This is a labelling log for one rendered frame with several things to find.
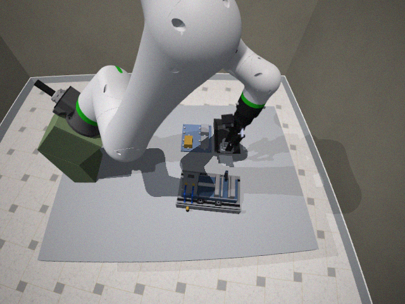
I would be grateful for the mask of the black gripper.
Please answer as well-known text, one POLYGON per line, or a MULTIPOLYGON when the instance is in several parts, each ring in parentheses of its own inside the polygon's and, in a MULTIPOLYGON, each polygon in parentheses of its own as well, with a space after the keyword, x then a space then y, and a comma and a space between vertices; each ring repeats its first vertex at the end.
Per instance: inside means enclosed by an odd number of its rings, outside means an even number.
POLYGON ((253 118, 243 117, 237 110, 234 113, 234 119, 237 124, 234 124, 232 128, 229 128, 229 133, 225 142, 228 143, 225 151, 231 151, 234 146, 237 146, 246 135, 244 130, 246 126, 250 125, 253 118))

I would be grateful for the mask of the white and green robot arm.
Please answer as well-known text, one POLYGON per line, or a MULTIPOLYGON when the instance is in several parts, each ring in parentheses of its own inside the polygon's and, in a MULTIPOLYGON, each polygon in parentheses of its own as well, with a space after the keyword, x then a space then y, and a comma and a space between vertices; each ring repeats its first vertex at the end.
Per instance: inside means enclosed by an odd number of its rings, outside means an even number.
POLYGON ((110 157, 134 161, 165 118, 221 69, 244 84, 236 103, 242 116, 256 118, 266 108, 281 74, 242 41, 235 0, 140 1, 144 30, 131 76, 108 65, 81 93, 72 86, 54 91, 40 80, 34 84, 52 97, 53 113, 65 115, 76 133, 100 134, 110 157))

